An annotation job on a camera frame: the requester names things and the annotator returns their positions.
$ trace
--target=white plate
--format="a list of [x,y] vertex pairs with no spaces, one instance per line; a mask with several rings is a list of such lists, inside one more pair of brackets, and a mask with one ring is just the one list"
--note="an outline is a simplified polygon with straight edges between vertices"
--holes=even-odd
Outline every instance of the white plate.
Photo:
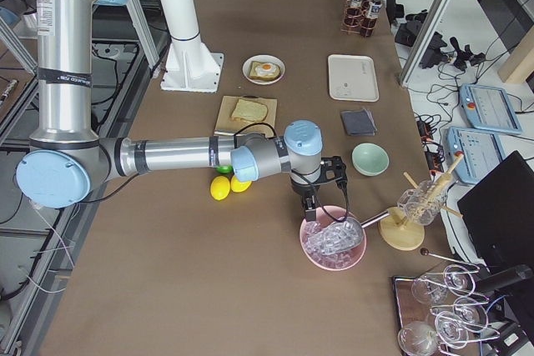
[[[249,78],[249,72],[250,72],[250,64],[252,62],[261,62],[261,63],[274,63],[277,64],[280,67],[280,76],[273,81],[260,81],[259,79],[250,79]],[[270,56],[269,54],[259,54],[257,56],[253,56],[249,58],[246,62],[243,63],[243,75],[245,78],[247,78],[252,83],[257,83],[258,85],[270,85],[271,83],[277,83],[285,74],[285,65],[284,63],[275,56]]]
[[367,56],[331,54],[328,83],[330,96],[335,100],[376,102],[379,97],[375,64]]

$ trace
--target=label sticker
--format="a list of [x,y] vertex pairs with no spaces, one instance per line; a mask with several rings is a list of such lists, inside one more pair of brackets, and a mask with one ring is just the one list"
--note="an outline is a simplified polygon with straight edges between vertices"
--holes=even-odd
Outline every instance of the label sticker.
[[55,35],[55,0],[37,0],[38,35]]

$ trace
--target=white tray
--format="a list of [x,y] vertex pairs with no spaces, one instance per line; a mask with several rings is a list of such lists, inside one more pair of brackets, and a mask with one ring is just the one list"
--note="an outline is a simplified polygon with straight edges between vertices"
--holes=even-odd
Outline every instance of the white tray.
[[373,59],[331,54],[328,57],[328,87],[335,100],[376,102],[379,95]]

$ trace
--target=wooden cutting board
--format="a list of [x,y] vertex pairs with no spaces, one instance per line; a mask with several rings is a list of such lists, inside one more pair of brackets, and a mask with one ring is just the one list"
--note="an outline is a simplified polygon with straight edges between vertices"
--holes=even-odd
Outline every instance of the wooden cutting board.
[[[241,128],[251,124],[246,121],[234,121],[231,118],[235,105],[240,98],[264,104],[267,107],[267,116],[263,123],[268,123],[272,127],[275,126],[276,104],[278,102],[276,99],[257,98],[254,96],[223,96],[223,100],[220,103],[219,116],[217,117],[217,123],[215,124],[215,135],[233,135]],[[273,136],[270,128],[265,125],[254,125],[253,127],[245,129],[244,133],[263,133],[267,137]]]

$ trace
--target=pink bowl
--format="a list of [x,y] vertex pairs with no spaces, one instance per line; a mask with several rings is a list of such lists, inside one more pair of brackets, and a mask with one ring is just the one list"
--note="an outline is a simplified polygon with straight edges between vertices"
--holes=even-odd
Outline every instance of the pink bowl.
[[[338,206],[325,206],[325,209],[328,213],[332,215],[332,217],[342,218],[345,216],[344,208],[340,208]],[[317,222],[319,223],[320,228],[322,229],[328,227],[332,223],[332,219],[328,217],[321,208],[318,208]],[[352,248],[351,250],[347,250],[346,252],[338,253],[340,257],[342,257],[345,261],[343,263],[340,263],[342,265],[336,267],[335,264],[329,259],[329,257],[320,255],[318,253],[310,254],[306,251],[305,243],[308,240],[309,234],[305,231],[305,225],[306,220],[303,220],[302,224],[300,225],[300,246],[302,247],[302,250],[304,251],[306,257],[317,267],[321,267],[329,271],[342,271],[353,267],[361,260],[361,258],[363,258],[365,248],[367,247],[367,237],[365,236],[365,230],[364,237],[358,246]]]

